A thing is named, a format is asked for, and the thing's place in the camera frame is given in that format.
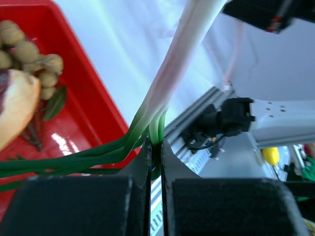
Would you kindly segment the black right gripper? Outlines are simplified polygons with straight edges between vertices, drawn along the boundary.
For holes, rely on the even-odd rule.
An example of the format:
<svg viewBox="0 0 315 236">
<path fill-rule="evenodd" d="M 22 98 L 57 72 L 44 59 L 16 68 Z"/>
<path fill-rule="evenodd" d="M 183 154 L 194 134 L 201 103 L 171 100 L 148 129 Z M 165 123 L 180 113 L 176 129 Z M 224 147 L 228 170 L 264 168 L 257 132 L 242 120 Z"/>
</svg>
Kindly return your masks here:
<svg viewBox="0 0 315 236">
<path fill-rule="evenodd" d="M 280 33 L 294 19 L 315 22 L 315 0 L 232 0 L 223 13 L 258 29 Z"/>
</svg>

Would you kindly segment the clear zip top bag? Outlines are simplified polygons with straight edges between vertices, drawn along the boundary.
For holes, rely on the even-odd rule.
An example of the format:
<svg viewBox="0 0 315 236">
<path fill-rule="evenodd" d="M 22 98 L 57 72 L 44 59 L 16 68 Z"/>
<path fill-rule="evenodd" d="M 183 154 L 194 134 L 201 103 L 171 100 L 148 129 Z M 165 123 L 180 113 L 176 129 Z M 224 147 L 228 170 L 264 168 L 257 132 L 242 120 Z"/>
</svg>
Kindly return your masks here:
<svg viewBox="0 0 315 236">
<path fill-rule="evenodd" d="M 251 73 L 258 58 L 249 32 L 241 21 L 219 15 L 198 47 L 175 96 L 193 99 L 217 87 L 255 97 Z"/>
</svg>

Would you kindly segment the green onion stalk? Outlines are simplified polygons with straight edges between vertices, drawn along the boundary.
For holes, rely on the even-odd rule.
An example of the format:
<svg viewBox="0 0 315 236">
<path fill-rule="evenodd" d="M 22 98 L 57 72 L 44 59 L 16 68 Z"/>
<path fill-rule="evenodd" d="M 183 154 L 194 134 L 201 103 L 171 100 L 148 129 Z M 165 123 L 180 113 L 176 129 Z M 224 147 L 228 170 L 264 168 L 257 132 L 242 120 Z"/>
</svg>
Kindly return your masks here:
<svg viewBox="0 0 315 236">
<path fill-rule="evenodd" d="M 153 145 L 160 144 L 164 139 L 169 99 L 183 78 L 197 47 L 225 5 L 224 0 L 187 2 L 166 56 L 128 131 L 121 138 L 53 159 L 26 160 L 18 157 L 2 161 L 0 176 L 5 178 L 28 173 L 70 175 L 96 165 L 122 162 L 146 138 Z"/>
</svg>

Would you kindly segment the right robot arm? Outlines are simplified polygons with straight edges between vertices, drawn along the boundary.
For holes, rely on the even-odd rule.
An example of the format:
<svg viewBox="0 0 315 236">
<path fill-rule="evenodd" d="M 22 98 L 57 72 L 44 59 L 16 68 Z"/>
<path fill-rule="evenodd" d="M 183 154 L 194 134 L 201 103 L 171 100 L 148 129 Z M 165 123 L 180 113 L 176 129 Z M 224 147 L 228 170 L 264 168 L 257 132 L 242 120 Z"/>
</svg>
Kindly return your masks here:
<svg viewBox="0 0 315 236">
<path fill-rule="evenodd" d="M 315 140 L 315 3 L 230 0 L 215 21 L 222 84 L 254 100 L 260 147 Z"/>
</svg>

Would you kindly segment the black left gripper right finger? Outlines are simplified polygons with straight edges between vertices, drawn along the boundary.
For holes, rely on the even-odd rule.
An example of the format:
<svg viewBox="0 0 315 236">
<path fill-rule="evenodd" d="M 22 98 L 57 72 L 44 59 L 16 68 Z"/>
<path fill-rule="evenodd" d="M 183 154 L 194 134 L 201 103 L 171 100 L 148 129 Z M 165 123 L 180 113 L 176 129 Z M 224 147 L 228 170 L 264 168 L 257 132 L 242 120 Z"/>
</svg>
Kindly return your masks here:
<svg viewBox="0 0 315 236">
<path fill-rule="evenodd" d="M 192 236 L 306 236 L 308 229 L 287 185 L 271 178 L 202 178 L 205 214 L 195 219 L 205 232 Z"/>
</svg>

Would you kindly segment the longan bunch with leaves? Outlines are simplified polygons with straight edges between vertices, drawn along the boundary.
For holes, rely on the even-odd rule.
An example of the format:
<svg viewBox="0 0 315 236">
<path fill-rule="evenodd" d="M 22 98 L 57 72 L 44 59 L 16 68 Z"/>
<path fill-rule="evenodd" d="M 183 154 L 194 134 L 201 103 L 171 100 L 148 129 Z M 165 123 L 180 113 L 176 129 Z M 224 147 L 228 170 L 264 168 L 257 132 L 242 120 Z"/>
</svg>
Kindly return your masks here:
<svg viewBox="0 0 315 236">
<path fill-rule="evenodd" d="M 34 116 L 19 136 L 42 150 L 43 122 L 52 120 L 64 108 L 66 87 L 58 86 L 64 68 L 58 54 L 44 55 L 12 20 L 0 22 L 0 70 L 16 69 L 37 77 L 41 83 L 40 99 Z"/>
</svg>

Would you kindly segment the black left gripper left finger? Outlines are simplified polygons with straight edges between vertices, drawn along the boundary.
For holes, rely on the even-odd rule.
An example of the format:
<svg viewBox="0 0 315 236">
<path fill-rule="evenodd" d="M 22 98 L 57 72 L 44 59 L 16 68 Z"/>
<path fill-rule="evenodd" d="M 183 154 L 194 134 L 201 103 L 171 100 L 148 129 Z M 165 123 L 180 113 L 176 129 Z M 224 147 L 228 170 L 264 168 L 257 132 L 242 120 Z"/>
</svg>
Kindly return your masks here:
<svg viewBox="0 0 315 236">
<path fill-rule="evenodd" d="M 152 146 L 111 176 L 31 177 L 0 224 L 3 236 L 147 236 Z"/>
</svg>

